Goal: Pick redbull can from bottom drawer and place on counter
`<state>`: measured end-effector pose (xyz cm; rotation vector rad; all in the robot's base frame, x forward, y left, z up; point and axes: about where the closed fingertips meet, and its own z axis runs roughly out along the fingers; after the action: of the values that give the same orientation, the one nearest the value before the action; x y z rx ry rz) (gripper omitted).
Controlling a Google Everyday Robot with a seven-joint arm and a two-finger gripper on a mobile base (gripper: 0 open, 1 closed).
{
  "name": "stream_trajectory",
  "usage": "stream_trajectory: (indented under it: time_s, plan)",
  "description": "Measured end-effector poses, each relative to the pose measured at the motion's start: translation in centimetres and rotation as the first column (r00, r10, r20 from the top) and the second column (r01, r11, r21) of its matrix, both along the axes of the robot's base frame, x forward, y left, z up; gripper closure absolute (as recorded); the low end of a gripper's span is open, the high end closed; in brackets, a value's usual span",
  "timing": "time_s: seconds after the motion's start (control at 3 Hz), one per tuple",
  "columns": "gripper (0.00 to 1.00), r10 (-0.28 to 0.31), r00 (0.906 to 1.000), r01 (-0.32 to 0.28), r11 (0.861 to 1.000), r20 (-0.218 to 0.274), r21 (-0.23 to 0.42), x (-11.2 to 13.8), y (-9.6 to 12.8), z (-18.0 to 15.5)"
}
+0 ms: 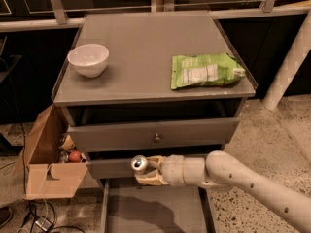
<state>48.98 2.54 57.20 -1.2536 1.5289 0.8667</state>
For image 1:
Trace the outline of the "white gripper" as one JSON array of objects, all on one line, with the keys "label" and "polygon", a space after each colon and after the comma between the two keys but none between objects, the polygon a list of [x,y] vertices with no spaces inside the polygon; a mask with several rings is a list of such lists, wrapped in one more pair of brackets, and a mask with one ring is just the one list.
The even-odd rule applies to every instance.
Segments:
[{"label": "white gripper", "polygon": [[134,177],[140,185],[195,185],[202,187],[205,184],[206,168],[204,158],[160,155],[147,158],[148,165],[158,170],[147,174],[135,174]]}]

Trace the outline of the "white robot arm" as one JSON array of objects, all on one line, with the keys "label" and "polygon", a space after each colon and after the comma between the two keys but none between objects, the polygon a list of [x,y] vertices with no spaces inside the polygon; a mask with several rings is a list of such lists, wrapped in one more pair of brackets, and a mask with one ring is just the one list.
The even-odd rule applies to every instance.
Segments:
[{"label": "white robot arm", "polygon": [[238,187],[300,233],[311,233],[310,197],[256,173],[224,151],[212,151],[205,158],[137,155],[131,160],[131,168],[141,185]]}]

